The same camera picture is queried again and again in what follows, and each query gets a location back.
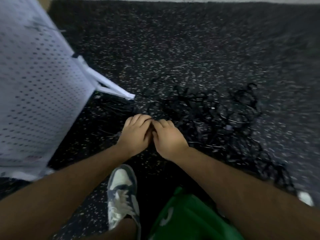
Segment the left hand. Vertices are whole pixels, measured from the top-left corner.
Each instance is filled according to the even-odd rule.
[[[129,157],[133,157],[146,149],[152,140],[152,131],[149,129],[151,116],[136,114],[129,117],[122,129],[117,146],[125,150]]]

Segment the floor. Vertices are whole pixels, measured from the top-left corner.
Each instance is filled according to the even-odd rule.
[[[140,112],[148,103],[142,90],[164,72],[176,74],[182,86],[222,95],[257,84],[263,116],[254,126],[255,139],[287,164],[296,188],[319,205],[320,6],[55,0],[49,15],[89,66],[136,94]],[[93,95],[51,167],[62,168],[113,142],[92,133],[93,118],[103,115],[101,99]],[[138,202],[144,236],[177,185],[193,185],[206,199],[179,168],[148,155],[129,161],[143,192]],[[105,231],[105,191],[104,182],[53,239]]]

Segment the forearm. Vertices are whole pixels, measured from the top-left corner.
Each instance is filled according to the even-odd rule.
[[[112,146],[0,201],[2,239],[45,239],[57,231],[114,168],[129,159]]]
[[[209,194],[246,239],[319,239],[318,209],[194,148],[174,162]]]

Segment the shoe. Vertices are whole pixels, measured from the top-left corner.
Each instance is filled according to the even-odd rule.
[[[137,240],[141,238],[140,212],[137,202],[137,178],[126,164],[114,169],[108,182],[109,230],[114,229],[127,215],[137,224]]]

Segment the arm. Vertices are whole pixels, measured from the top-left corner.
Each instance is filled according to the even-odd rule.
[[[1,239],[46,239],[118,165],[149,144],[150,116],[127,119],[118,143],[0,201]]]
[[[158,153],[189,174],[246,239],[320,239],[318,209],[189,147],[171,121],[152,123]]]

